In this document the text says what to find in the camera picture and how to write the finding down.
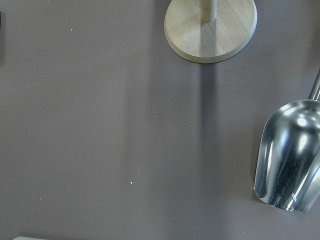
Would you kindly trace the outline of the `steel ice scoop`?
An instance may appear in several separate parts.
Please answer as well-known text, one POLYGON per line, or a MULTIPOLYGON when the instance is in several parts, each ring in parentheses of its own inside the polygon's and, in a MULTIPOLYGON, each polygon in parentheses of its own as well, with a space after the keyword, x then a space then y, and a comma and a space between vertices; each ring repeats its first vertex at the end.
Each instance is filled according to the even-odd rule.
POLYGON ((319 78, 308 99, 290 102, 268 118, 253 189, 264 203, 290 212, 308 212, 319 198, 319 78))

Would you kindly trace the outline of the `wooden mug tree stand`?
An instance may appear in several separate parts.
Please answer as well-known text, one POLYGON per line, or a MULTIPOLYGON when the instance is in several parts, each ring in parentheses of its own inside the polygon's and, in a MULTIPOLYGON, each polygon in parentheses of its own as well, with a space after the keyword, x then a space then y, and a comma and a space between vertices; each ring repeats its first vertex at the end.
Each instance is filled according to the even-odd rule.
POLYGON ((239 53, 254 35, 257 18, 253 0, 173 0, 164 33, 180 57, 211 64, 239 53))

